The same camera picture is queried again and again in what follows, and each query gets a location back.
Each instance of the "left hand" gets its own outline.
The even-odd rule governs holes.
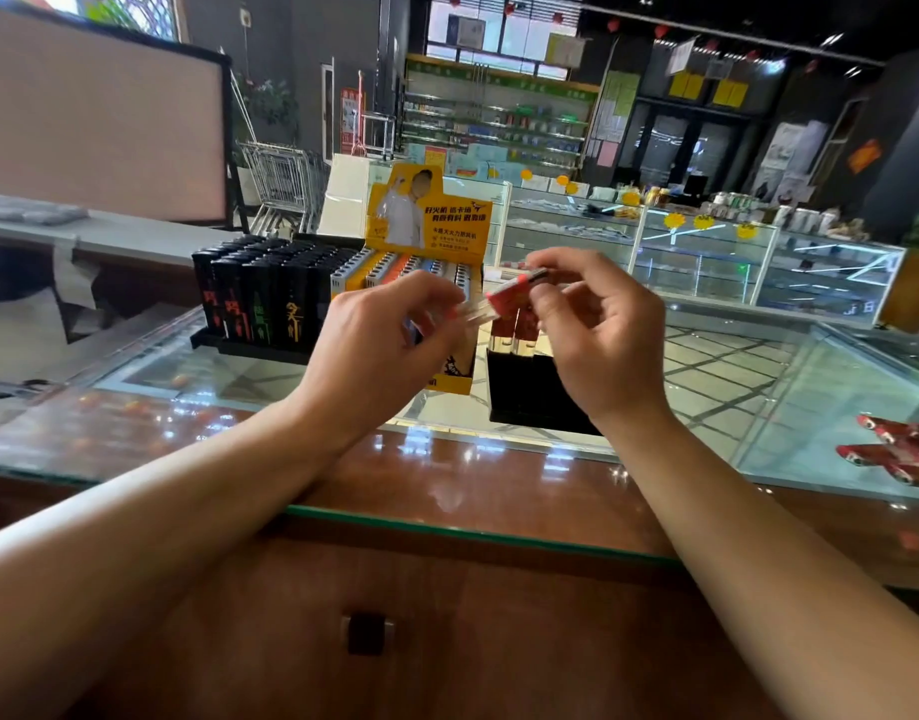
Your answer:
[[[284,406],[313,425],[319,445],[346,451],[392,419],[465,339],[476,338],[461,318],[443,318],[463,299],[456,285],[425,271],[341,293]],[[419,345],[407,339],[408,321],[423,334]]]

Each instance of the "hand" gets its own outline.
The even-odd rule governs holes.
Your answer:
[[[321,430],[317,442],[340,454],[391,419],[459,350],[476,338],[460,318],[464,299],[442,277],[413,272],[389,285],[344,292],[330,304],[303,380],[285,402]],[[423,334],[413,345],[404,325]]]
[[[666,309],[659,296],[593,250],[552,247],[529,253],[526,263],[553,269],[557,282],[572,282],[565,290],[537,285],[529,298],[563,386],[597,429],[670,417],[663,388]]]

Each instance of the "black lighter tray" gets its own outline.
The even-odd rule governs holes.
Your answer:
[[[486,351],[486,374],[490,422],[600,434],[566,393],[550,356]]]
[[[244,356],[249,359],[280,361],[284,364],[300,366],[306,366],[310,362],[310,354],[305,351],[288,351],[285,348],[273,348],[254,343],[237,343],[233,340],[226,340],[223,336],[212,334],[205,327],[189,336],[189,343],[194,349],[201,346],[213,347],[226,356]]]

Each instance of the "white shirt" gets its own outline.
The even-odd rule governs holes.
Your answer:
[[[423,210],[408,194],[390,189],[376,208],[376,215],[389,225],[386,233],[389,245],[423,249]]]

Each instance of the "green plant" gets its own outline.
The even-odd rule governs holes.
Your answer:
[[[299,111],[297,99],[293,91],[287,86],[285,80],[274,83],[272,80],[265,80],[262,83],[254,83],[242,73],[237,72],[236,83],[239,86],[239,92],[242,94],[243,102],[246,104],[246,111],[249,118],[255,124],[262,121],[270,126],[276,126],[285,132],[288,141],[284,142],[295,146],[299,135]],[[239,167],[246,167],[247,162],[240,150],[241,141],[250,140],[250,130],[247,128],[247,122],[240,114],[240,108],[236,108],[236,122],[234,125],[234,147],[233,156]]]
[[[140,25],[117,0],[103,0],[86,5],[86,19],[116,28],[125,28],[141,33]]]

